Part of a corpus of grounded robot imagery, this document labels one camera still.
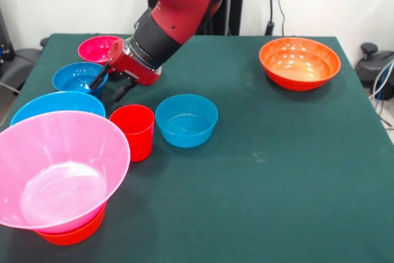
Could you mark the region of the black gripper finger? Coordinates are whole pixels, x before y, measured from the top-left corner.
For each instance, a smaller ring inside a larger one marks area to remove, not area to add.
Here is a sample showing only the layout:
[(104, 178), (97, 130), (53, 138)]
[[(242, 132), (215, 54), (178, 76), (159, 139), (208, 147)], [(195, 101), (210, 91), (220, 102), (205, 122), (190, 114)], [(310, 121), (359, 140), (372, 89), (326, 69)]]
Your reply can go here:
[(125, 85), (121, 86), (112, 96), (113, 102), (119, 102), (132, 88), (137, 85), (137, 81), (129, 77)]
[(103, 66), (102, 71), (96, 76), (96, 78), (91, 82), (91, 84), (89, 85), (90, 89), (97, 89), (102, 81), (104, 80), (104, 78), (106, 77), (106, 75), (108, 74), (110, 69), (109, 63), (106, 63)]

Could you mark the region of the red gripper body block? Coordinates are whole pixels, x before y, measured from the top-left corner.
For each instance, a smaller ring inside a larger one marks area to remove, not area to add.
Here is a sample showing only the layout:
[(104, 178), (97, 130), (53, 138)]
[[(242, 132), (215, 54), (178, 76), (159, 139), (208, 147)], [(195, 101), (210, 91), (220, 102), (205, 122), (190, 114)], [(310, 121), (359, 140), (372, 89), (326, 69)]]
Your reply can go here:
[(131, 52), (124, 39), (118, 38), (109, 51), (109, 66), (114, 70), (133, 77), (139, 84), (152, 85), (160, 78), (162, 67), (151, 68), (140, 62)]

